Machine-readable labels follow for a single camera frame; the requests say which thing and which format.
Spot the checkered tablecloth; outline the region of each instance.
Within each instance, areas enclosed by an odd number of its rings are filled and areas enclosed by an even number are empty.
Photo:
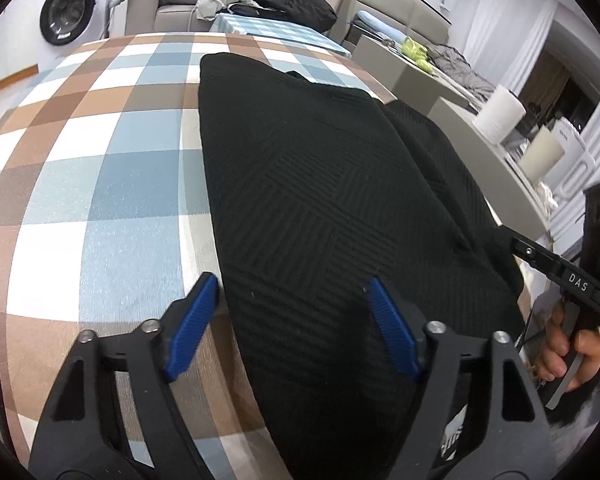
[[[203,270],[221,278],[198,116],[200,59],[215,52],[393,98],[325,49],[240,35],[99,41],[40,73],[0,120],[0,356],[25,463],[81,329],[126,332],[160,317]],[[173,390],[216,479],[288,478],[225,309]],[[134,452],[147,459],[125,387],[122,405]]]
[[[249,34],[263,38],[293,41],[311,46],[319,46],[340,54],[347,59],[351,53],[344,47],[331,41],[326,36],[312,28],[303,27],[297,23],[278,22],[277,20],[264,20],[263,18],[249,18],[233,14],[218,14],[211,25],[212,32],[227,32],[233,34]]]

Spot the blue gripper pad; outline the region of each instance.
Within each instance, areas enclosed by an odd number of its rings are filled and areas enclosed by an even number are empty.
[[[366,299],[395,367],[401,374],[417,380],[422,368],[418,363],[416,339],[378,278],[369,282]]]
[[[175,381],[189,368],[218,302],[218,289],[218,278],[209,273],[202,290],[194,298],[189,311],[171,338],[169,361],[163,370],[170,382]]]

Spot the human hand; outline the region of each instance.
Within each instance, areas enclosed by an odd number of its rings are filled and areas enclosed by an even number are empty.
[[[564,309],[562,303],[558,303],[546,322],[546,339],[542,343],[540,355],[536,358],[537,374],[545,381],[551,382],[567,373],[563,357],[569,352],[571,342],[560,327],[563,319]],[[567,392],[579,388],[600,370],[600,331],[580,330],[575,337],[574,348],[584,355],[584,359],[569,383]]]

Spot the white paper roll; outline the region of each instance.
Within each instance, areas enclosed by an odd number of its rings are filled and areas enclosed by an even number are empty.
[[[533,185],[544,177],[564,155],[560,141],[543,126],[534,141],[526,149],[525,155],[518,161],[522,173]]]
[[[474,119],[474,126],[493,144],[501,143],[526,114],[525,107],[502,85]]]

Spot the metal screw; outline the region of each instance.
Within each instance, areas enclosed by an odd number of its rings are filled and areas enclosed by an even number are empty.
[[[511,341],[511,338],[509,337],[509,334],[507,334],[506,332],[503,332],[502,330],[498,330],[497,332],[494,332],[493,333],[493,338],[498,343],[501,343],[503,345],[506,345],[508,342]]]
[[[443,334],[446,332],[446,325],[441,321],[429,321],[427,323],[427,330],[432,334]]]
[[[140,325],[140,328],[147,334],[150,334],[151,332],[158,332],[160,329],[160,321],[157,319],[147,319],[144,323],[142,323],[142,325]]]
[[[93,330],[83,330],[78,334],[78,341],[81,343],[88,343],[96,337],[96,333]]]

